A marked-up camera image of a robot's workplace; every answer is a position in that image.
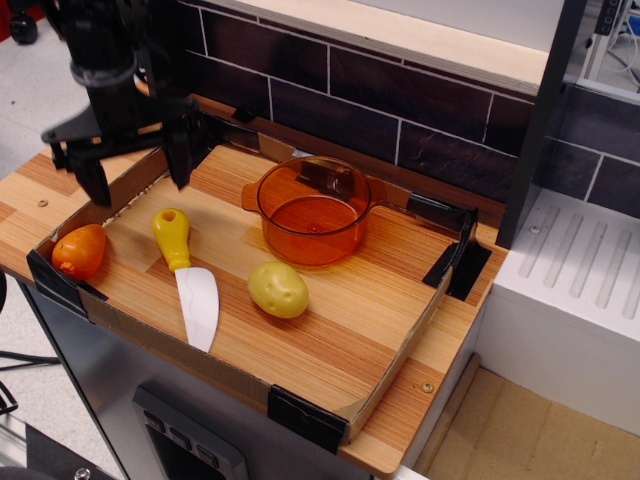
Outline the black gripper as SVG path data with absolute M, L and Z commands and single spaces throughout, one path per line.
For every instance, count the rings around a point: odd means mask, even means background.
M 142 47 L 72 47 L 70 71 L 86 89 L 88 106 L 76 116 L 45 130 L 57 169 L 73 172 L 96 205 L 110 207 L 111 194 L 101 161 L 149 147 L 165 152 L 178 189 L 186 187 L 200 156 L 197 113 L 166 122 L 147 123 L 139 98 L 148 95 Z

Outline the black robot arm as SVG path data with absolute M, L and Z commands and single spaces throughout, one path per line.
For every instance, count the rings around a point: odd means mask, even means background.
M 159 147 L 171 178 L 185 187 L 195 166 L 199 105 L 173 92 L 176 54 L 172 1 L 44 1 L 47 20 L 66 42 L 70 71 L 89 105 L 46 130 L 56 168 L 74 174 L 97 205 L 111 195 L 107 158 Z

